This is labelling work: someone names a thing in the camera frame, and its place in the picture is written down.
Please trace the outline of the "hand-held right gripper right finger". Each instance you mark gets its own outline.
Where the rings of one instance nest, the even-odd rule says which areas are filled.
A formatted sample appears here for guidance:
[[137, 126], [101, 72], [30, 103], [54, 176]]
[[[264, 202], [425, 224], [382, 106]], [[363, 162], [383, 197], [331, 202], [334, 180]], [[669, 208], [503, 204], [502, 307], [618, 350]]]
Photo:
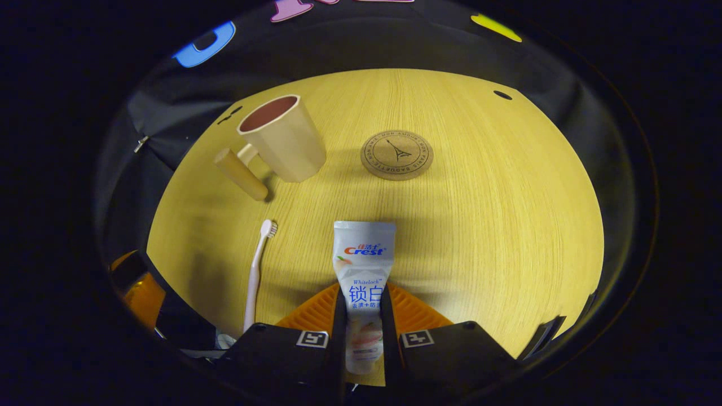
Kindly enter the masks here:
[[394, 283], [381, 320], [388, 404], [473, 404], [520, 376], [518, 360], [476, 321], [451, 322]]

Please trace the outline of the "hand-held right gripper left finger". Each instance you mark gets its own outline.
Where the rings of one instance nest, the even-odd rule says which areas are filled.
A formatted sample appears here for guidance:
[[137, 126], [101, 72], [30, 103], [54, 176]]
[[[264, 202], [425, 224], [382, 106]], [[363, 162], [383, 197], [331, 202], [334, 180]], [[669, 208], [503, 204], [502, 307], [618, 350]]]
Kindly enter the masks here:
[[255, 323], [217, 363], [220, 377], [258, 405], [341, 405], [346, 304], [333, 284], [277, 324]]

